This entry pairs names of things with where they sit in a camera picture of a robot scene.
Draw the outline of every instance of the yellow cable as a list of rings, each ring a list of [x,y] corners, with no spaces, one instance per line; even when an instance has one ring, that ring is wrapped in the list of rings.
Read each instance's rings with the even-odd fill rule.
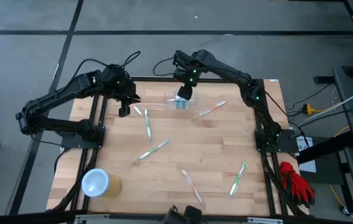
[[[323,112],[323,111],[326,111],[326,110],[332,108],[333,106],[329,106],[329,107],[327,107],[326,109],[323,109],[323,110],[315,110],[315,109],[313,109],[313,111],[314,111],[314,112]]]
[[[344,132],[344,131],[345,131],[346,129],[348,129],[348,128],[349,128],[349,125],[346,126],[346,127],[343,127],[341,130],[339,130],[339,131],[337,132],[337,134],[334,135],[334,137],[340,135],[340,133]],[[334,188],[332,187],[331,184],[330,184],[330,188],[331,188],[331,191],[333,192],[334,196],[336,197],[337,201],[339,202],[339,204],[340,204],[342,207],[345,207],[345,205],[344,205],[344,204],[342,203],[342,201],[339,199],[339,197],[338,197],[336,191],[334,190]]]
[[[338,132],[337,132],[337,134],[335,134],[334,135],[334,138],[335,137],[337,137],[338,135],[340,135],[340,133],[343,133],[346,129],[348,129],[349,128],[349,125],[348,126],[345,126],[345,127],[343,127],[343,128],[341,128],[341,130],[339,130]]]

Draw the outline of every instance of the green toothbrush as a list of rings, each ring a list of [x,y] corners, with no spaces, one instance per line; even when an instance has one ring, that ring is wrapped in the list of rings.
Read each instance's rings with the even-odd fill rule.
[[[149,112],[148,112],[148,110],[144,110],[144,117],[146,118],[147,135],[149,136],[149,142],[151,142],[151,131],[150,131]]]
[[[151,153],[155,152],[157,149],[159,149],[160,147],[165,146],[166,144],[168,144],[169,140],[165,140],[162,144],[160,144],[159,146],[155,147],[154,149],[144,153],[143,155],[141,155],[138,160],[144,159],[145,157],[147,157],[148,155],[150,155]]]
[[[246,165],[247,163],[244,162],[243,165],[241,166],[240,172],[238,173],[236,180],[234,180],[234,184],[232,186],[232,189],[230,190],[230,193],[228,194],[228,197],[233,197],[236,194],[241,176],[243,175],[243,171],[245,170]]]

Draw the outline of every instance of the white label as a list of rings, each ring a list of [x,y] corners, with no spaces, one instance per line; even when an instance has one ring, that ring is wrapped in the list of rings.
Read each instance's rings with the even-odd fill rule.
[[[309,147],[313,146],[312,138],[306,137],[306,140],[308,141]],[[300,136],[296,138],[296,143],[298,145],[298,150],[301,152],[302,150],[305,150],[308,148],[308,146],[305,143],[305,140],[303,136]],[[299,165],[299,170],[301,171],[307,171],[307,172],[316,172],[316,163],[314,160],[305,162],[303,164]]]

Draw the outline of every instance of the red glove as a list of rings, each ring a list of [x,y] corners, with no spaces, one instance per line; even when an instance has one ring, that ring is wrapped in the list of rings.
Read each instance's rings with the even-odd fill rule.
[[[283,188],[297,205],[305,204],[306,208],[314,205],[314,190],[305,179],[295,173],[289,162],[281,162],[280,172],[283,178]]]

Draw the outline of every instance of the toothbrush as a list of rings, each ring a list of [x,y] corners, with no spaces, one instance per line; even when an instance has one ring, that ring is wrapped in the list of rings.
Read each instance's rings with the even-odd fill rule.
[[[160,147],[165,146],[166,144],[168,144],[169,140],[165,140],[164,142],[162,142],[162,144],[160,144],[159,146],[155,147],[154,149],[144,153],[143,155],[141,155],[138,160],[144,159],[145,157],[147,157],[148,155],[150,155],[151,153],[155,152],[157,149],[159,149]]]
[[[228,194],[228,197],[233,197],[238,189],[238,185],[240,183],[241,176],[243,175],[243,172],[245,170],[245,167],[247,166],[247,163],[244,162],[243,165],[241,166],[240,172],[238,173],[236,180],[234,181],[234,184],[232,186],[232,189],[230,190],[230,193]]]
[[[195,196],[197,197],[197,199],[199,200],[199,202],[203,205],[204,203],[202,202],[199,193],[198,193],[197,190],[195,189],[194,184],[193,184],[193,181],[191,181],[189,175],[187,175],[187,172],[186,172],[185,170],[182,170],[181,172],[182,172],[184,178],[187,180],[187,183],[188,183],[188,184],[190,185],[190,187],[193,189],[193,192],[194,192]]]
[[[144,116],[146,117],[147,135],[149,136],[149,142],[151,142],[151,131],[150,131],[150,124],[149,124],[149,111],[148,110],[144,110]]]
[[[138,112],[138,114],[140,115],[140,117],[142,117],[143,114],[141,114],[141,112],[140,112],[140,110],[139,110],[139,108],[138,108],[137,106],[134,106],[134,110],[135,110],[136,112]]]
[[[201,117],[201,116],[203,116],[203,115],[206,115],[207,113],[213,111],[214,109],[218,108],[219,106],[224,105],[226,102],[227,102],[227,101],[222,101],[222,102],[216,104],[216,106],[209,108],[206,112],[199,113],[198,115],[195,116],[195,118],[199,118],[199,117]]]

